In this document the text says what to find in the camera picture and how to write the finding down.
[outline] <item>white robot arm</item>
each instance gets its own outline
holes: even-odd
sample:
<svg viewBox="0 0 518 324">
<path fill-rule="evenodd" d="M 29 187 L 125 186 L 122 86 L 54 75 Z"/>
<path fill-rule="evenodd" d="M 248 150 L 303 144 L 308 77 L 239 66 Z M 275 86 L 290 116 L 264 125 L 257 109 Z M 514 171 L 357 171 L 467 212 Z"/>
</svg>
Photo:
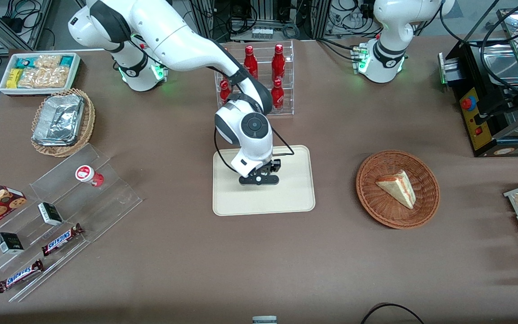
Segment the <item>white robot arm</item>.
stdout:
<svg viewBox="0 0 518 324">
<path fill-rule="evenodd" d="M 373 82 L 395 78 L 405 51 L 413 39 L 411 23 L 431 19 L 442 4 L 442 14 L 450 12 L 455 0 L 376 0 L 373 12 L 383 25 L 379 39 L 362 43 L 358 72 Z"/>
<path fill-rule="evenodd" d="M 89 15 L 84 12 L 85 19 L 111 45 L 101 47 L 117 46 L 125 50 L 136 33 L 170 70 L 182 72 L 207 67 L 226 75 L 241 93 L 230 96 L 227 104 L 216 112 L 214 121 L 227 142 L 241 147 L 231 163 L 241 175 L 239 182 L 260 185 L 279 181 L 270 174 L 279 170 L 280 160 L 272 161 L 273 133 L 265 117 L 271 112 L 272 97 L 246 68 L 221 45 L 191 30 L 165 0 L 88 0 L 87 4 Z"/>
</svg>

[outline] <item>red and white cup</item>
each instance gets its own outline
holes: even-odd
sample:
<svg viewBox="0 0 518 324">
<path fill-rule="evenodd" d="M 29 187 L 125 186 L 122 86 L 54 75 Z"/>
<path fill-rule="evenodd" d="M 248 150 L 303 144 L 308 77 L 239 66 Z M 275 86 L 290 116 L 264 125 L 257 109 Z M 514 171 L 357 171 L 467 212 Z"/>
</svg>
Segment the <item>red and white cup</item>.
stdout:
<svg viewBox="0 0 518 324">
<path fill-rule="evenodd" d="M 80 166 L 77 168 L 76 179 L 93 187 L 99 187 L 103 184 L 103 175 L 95 172 L 90 166 Z"/>
</svg>

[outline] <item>brown tablecloth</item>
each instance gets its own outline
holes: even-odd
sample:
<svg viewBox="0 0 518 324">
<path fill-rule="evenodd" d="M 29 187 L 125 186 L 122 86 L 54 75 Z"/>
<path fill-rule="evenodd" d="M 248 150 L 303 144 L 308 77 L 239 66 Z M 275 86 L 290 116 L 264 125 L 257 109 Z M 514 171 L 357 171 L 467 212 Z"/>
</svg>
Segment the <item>brown tablecloth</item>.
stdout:
<svg viewBox="0 0 518 324">
<path fill-rule="evenodd" d="M 0 323 L 352 323 L 382 302 L 427 323 L 518 319 L 518 223 L 502 196 L 518 187 L 518 157 L 473 158 L 438 76 L 436 55 L 454 41 L 413 40 L 404 70 L 381 85 L 317 42 L 294 44 L 296 115 L 272 123 L 310 149 L 317 205 L 236 217 L 212 211 L 213 72 L 171 72 L 140 94 L 109 53 L 81 52 L 91 142 L 144 202 L 21 303 L 0 295 Z M 29 141 L 41 100 L 0 99 L 0 185 L 25 187 L 61 161 Z M 440 208 L 419 229 L 386 228 L 354 193 L 359 164 L 383 149 L 419 156 L 438 177 Z"/>
</svg>

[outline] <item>wicker basket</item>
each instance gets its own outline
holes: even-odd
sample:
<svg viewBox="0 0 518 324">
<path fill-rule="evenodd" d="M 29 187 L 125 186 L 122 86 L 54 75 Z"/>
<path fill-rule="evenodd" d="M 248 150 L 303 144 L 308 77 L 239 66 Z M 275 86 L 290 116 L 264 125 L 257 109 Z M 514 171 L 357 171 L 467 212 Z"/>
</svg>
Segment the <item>wicker basket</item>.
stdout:
<svg viewBox="0 0 518 324">
<path fill-rule="evenodd" d="M 405 170 L 417 201 L 408 209 L 375 182 L 381 176 Z M 424 225 L 437 212 L 440 191 L 433 172 L 416 156 L 399 150 L 385 150 L 369 156 L 359 168 L 357 195 L 368 213 L 380 223 L 401 230 Z"/>
<path fill-rule="evenodd" d="M 91 138 L 91 133 L 93 132 L 93 123 L 95 123 L 95 108 L 93 107 L 93 103 L 89 100 L 89 97 L 85 92 L 78 89 L 69 89 L 66 91 L 58 92 L 57 94 L 52 94 L 51 96 L 66 96 L 66 95 L 78 95 L 85 99 L 85 107 L 84 107 L 84 115 L 81 120 L 80 134 L 79 139 L 73 146 L 43 146 L 33 144 L 35 149 L 43 154 L 56 156 L 57 158 L 65 158 L 76 153 L 80 150 L 85 144 L 89 142 L 89 138 Z M 45 101 L 39 105 L 39 109 L 37 109 L 37 113 L 35 113 L 35 118 L 33 119 L 33 123 L 31 124 L 31 131 L 35 131 L 35 127 L 37 126 L 37 122 L 39 121 L 39 115 L 41 114 L 41 109 L 43 108 L 43 104 Z"/>
</svg>

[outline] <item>red bottle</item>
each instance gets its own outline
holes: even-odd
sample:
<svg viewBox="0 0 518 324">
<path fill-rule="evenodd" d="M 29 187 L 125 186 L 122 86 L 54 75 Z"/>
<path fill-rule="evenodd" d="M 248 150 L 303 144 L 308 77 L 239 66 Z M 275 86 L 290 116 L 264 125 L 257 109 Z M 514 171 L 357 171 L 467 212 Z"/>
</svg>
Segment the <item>red bottle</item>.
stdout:
<svg viewBox="0 0 518 324">
<path fill-rule="evenodd" d="M 226 104 L 227 97 L 231 94 L 231 90 L 229 89 L 229 82 L 226 80 L 221 80 L 219 86 L 221 86 L 221 92 L 219 93 L 219 96 L 221 97 L 223 104 Z"/>
<path fill-rule="evenodd" d="M 257 58 L 255 54 L 253 54 L 253 46 L 247 45 L 245 47 L 245 61 L 243 62 L 247 71 L 251 73 L 253 78 L 259 78 L 259 67 L 257 66 Z"/>
<path fill-rule="evenodd" d="M 285 76 L 285 57 L 283 56 L 283 45 L 281 44 L 275 45 L 275 55 L 273 56 L 273 61 L 271 61 L 271 70 L 271 79 L 273 82 L 275 82 L 277 78 L 283 80 Z"/>
<path fill-rule="evenodd" d="M 274 113 L 281 113 L 281 110 L 283 109 L 283 96 L 285 95 L 285 92 L 283 91 L 283 88 L 281 87 L 281 79 L 276 79 L 275 82 L 273 82 L 273 89 L 271 89 L 271 96 L 273 97 L 273 112 Z"/>
</svg>

